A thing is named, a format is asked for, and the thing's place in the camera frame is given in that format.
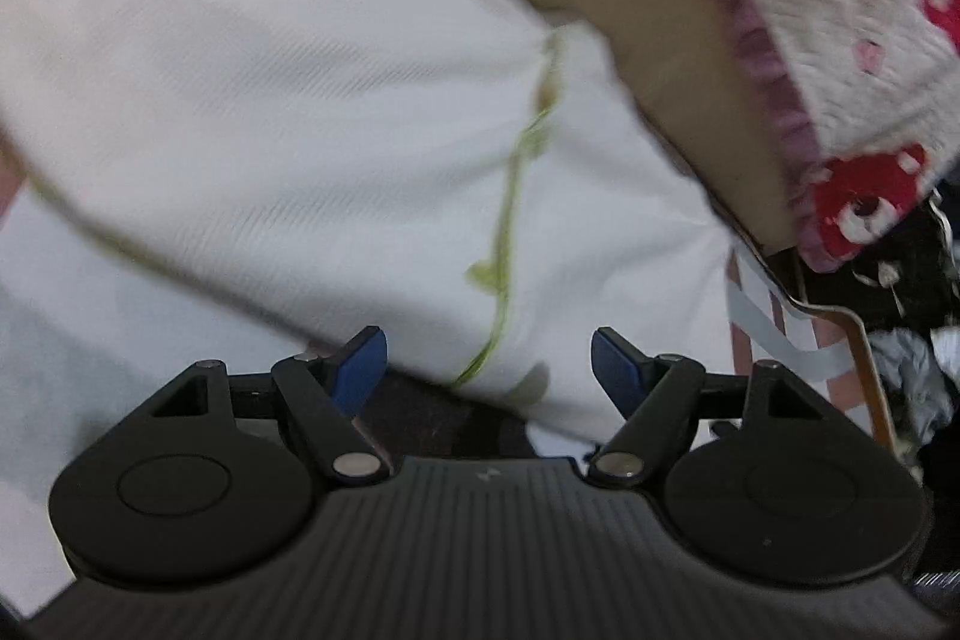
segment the bear nose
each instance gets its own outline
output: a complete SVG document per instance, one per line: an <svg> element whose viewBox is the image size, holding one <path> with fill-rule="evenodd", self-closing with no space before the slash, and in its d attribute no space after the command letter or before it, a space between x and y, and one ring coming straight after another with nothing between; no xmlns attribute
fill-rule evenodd
<svg viewBox="0 0 960 640"><path fill-rule="evenodd" d="M858 218L870 218L880 208L880 199L877 196L860 196L853 202L853 215Z"/></svg>

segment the ribbed black surface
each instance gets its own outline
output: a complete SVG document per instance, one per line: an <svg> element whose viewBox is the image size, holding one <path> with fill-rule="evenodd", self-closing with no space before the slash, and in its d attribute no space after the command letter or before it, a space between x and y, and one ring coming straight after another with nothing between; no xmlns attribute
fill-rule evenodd
<svg viewBox="0 0 960 640"><path fill-rule="evenodd" d="M31 622L59 640L932 637L891 579L791 593L710 569L648 501L566 461L424 461L333 494L291 550L228 584L82 581Z"/></svg>

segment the pink fabric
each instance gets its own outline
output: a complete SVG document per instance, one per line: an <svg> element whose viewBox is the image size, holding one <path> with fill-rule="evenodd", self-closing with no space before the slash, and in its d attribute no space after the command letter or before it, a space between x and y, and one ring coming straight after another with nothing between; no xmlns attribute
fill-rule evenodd
<svg viewBox="0 0 960 640"><path fill-rule="evenodd" d="M717 1L730 19L736 58L760 91L773 124L784 161L789 206L798 224L800 252L815 271L833 271L840 262L824 250L808 186L823 162L810 115L755 1Z"/></svg>

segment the white fabric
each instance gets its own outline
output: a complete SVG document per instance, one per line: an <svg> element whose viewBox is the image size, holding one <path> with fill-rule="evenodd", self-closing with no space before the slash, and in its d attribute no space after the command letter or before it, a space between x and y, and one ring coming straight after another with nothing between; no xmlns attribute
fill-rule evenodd
<svg viewBox="0 0 960 640"><path fill-rule="evenodd" d="M309 333L381 325L392 360L439 383L496 330L466 274L552 33L520 0L0 0L0 31L8 136L107 234ZM620 418L590 375L597 326L731 370L730 238L598 35L559 39L505 329L463 391L603 439Z"/></svg>

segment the green vine print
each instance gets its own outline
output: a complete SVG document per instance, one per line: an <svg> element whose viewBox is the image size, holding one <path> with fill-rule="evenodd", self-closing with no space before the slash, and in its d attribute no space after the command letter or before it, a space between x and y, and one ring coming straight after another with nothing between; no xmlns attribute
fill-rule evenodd
<svg viewBox="0 0 960 640"><path fill-rule="evenodd" d="M546 119L560 97L557 74L560 62L560 41L556 34L551 35L547 40L546 50L549 60L536 92L536 116L531 124L520 132L520 138L517 139L507 159L507 187L496 221L493 252L487 261L478 261L467 270L469 282L496 297L496 311L493 314L490 336L480 348L480 352L469 362L467 368L450 384L451 389L459 389L477 376L496 352L507 328L507 312L510 309L512 231L514 231L517 216L517 203L520 201L520 177L523 167L544 153L547 142Z"/></svg>

